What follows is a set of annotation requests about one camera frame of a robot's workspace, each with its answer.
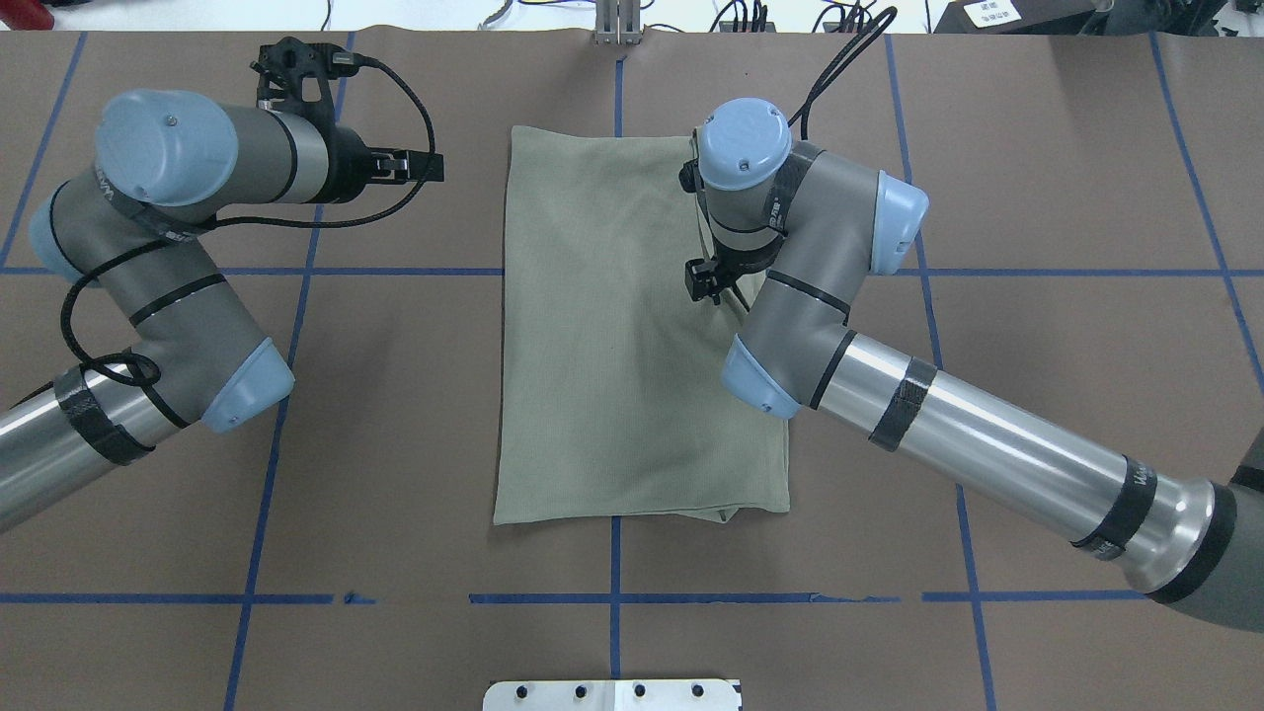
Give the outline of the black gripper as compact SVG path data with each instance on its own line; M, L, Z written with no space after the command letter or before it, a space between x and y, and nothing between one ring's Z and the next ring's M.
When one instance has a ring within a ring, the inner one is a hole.
M709 300L720 304L724 283L737 282L744 275L758 275L770 269L781 250L780 242L763 243L758 249L736 249L723 242L714 243L710 261L686 261L683 264L685 287L691 302Z
M399 186L445 181L445 157L411 149L369 148L351 127L334 124L326 135L326 202L359 197L367 183Z

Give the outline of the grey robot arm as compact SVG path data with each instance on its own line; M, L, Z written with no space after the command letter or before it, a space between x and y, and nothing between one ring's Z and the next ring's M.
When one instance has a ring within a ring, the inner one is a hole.
M167 436L234 431L296 378L201 244L221 207L348 202L367 186L442 180L421 151L370 147L327 99L284 110L202 94L109 100L92 163L29 225L35 256L68 282L59 330L73 363L3 415L3 529L59 504Z
M678 175L714 245L689 261L691 300L763 275L722 381L763 414L823 410L1117 564L1138 593L1189 617L1261 631L1261 442L1229 483L1172 479L862 337L852 306L892 275L929 207L921 189L795 139L760 97L717 108Z

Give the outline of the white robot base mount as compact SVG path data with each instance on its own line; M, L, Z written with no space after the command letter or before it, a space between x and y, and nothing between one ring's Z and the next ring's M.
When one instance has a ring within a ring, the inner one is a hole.
M742 710L738 679L506 679L483 710Z

